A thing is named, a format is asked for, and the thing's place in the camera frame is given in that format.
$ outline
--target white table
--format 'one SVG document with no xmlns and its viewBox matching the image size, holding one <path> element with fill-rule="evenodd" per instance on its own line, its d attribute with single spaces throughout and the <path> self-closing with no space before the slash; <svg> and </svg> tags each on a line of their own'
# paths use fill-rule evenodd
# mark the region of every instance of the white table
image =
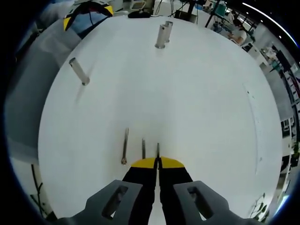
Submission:
<svg viewBox="0 0 300 225">
<path fill-rule="evenodd" d="M 159 25 L 174 22 L 165 49 Z M 82 86 L 68 62 L 90 76 Z M 255 61 L 221 35 L 195 24 L 157 17 L 105 20 L 70 54 L 47 97 L 40 123 L 39 164 L 57 217 L 86 200 L 128 166 L 120 163 L 129 127 L 127 162 L 161 155 L 181 161 L 248 217 L 255 200 L 273 197 L 281 166 L 279 115 Z M 164 224 L 157 199 L 149 224 Z"/>
<path fill-rule="evenodd" d="M 253 59 L 256 60 L 257 64 L 260 67 L 268 67 L 270 66 L 269 62 L 265 59 L 265 57 L 261 54 L 261 52 L 259 51 L 258 48 L 256 48 L 254 45 L 252 46 L 252 48 L 249 50 L 248 52 Z"/>
</svg>

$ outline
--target yellow and black object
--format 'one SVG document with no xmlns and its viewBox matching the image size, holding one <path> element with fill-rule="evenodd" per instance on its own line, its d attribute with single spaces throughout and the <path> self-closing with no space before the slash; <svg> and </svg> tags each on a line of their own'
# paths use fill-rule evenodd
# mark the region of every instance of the yellow and black object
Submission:
<svg viewBox="0 0 300 225">
<path fill-rule="evenodd" d="M 70 8 L 69 13 L 63 20 L 64 30 L 70 28 L 78 14 L 88 14 L 90 12 L 102 13 L 106 16 L 113 16 L 113 8 L 106 2 L 100 0 L 78 0 Z"/>
<path fill-rule="evenodd" d="M 174 184 L 192 182 L 184 165 L 177 160 L 160 157 L 145 158 L 133 163 L 123 181 L 142 184 L 133 206 L 129 224 L 146 225 L 155 199 L 157 171 L 159 171 L 160 201 L 166 224 L 185 224 L 180 201 Z"/>
</svg>

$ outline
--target silver cylinder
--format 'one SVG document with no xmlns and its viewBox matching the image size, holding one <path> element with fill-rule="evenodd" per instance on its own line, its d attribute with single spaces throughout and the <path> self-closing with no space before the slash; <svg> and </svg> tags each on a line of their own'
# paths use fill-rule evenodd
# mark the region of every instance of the silver cylinder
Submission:
<svg viewBox="0 0 300 225">
<path fill-rule="evenodd" d="M 166 31 L 166 26 L 161 24 L 159 26 L 158 37 L 155 44 L 156 48 L 162 49 L 165 47 L 165 31 Z"/>
<path fill-rule="evenodd" d="M 78 63 L 76 58 L 72 58 L 69 61 L 70 66 L 73 68 L 74 72 L 77 74 L 78 78 L 81 80 L 83 85 L 87 85 L 90 82 L 90 79 L 84 73 L 83 69 L 81 68 L 80 64 Z"/>
<path fill-rule="evenodd" d="M 168 43 L 168 42 L 170 42 L 170 34 L 171 34 L 173 22 L 171 22 L 171 21 L 166 21 L 166 22 L 165 22 L 165 26 L 166 26 L 166 31 L 165 31 L 165 42 Z"/>
</svg>

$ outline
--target metal screw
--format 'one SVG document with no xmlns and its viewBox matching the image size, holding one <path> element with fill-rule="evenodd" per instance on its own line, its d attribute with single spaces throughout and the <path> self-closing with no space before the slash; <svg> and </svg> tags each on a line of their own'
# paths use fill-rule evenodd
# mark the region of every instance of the metal screw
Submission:
<svg viewBox="0 0 300 225">
<path fill-rule="evenodd" d="M 159 158 L 159 143 L 157 143 L 156 156 Z"/>
<path fill-rule="evenodd" d="M 127 164 L 126 150 L 127 150 L 128 133 L 129 133 L 129 128 L 126 128 L 126 130 L 125 130 L 125 137 L 124 137 L 124 144 L 123 144 L 123 157 L 122 157 L 122 160 L 121 160 L 121 164 L 122 165 L 126 165 Z"/>
<path fill-rule="evenodd" d="M 146 158 L 146 143 L 145 139 L 142 139 L 142 159 Z"/>
</svg>

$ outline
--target metal pin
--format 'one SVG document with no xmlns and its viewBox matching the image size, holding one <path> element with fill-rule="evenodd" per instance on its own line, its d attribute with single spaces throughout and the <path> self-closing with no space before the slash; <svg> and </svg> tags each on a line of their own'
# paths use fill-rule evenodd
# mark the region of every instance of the metal pin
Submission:
<svg viewBox="0 0 300 225">
<path fill-rule="evenodd" d="M 69 61 L 70 66 L 73 68 L 74 72 L 77 74 L 78 78 L 81 80 L 81 83 L 85 86 L 88 85 L 90 79 L 87 77 L 80 64 L 78 63 L 76 58 L 72 58 Z"/>
<path fill-rule="evenodd" d="M 166 26 L 164 24 L 161 24 L 159 26 L 158 37 L 155 44 L 156 48 L 163 49 L 165 47 L 165 31 L 166 31 Z"/>
<path fill-rule="evenodd" d="M 156 157 L 159 158 L 159 143 L 157 143 Z"/>
<path fill-rule="evenodd" d="M 125 130 L 125 137 L 124 137 L 124 144 L 123 144 L 123 157 L 122 157 L 122 160 L 121 160 L 121 164 L 122 165 L 126 165 L 127 164 L 126 150 L 127 150 L 128 133 L 129 133 L 129 128 L 126 128 L 126 130 Z"/>
<path fill-rule="evenodd" d="M 142 139 L 142 159 L 146 158 L 146 143 L 145 139 Z"/>
<path fill-rule="evenodd" d="M 172 27 L 173 27 L 173 22 L 166 21 L 165 26 L 166 26 L 165 42 L 168 43 L 168 42 L 170 42 L 170 34 L 171 34 Z"/>
</svg>

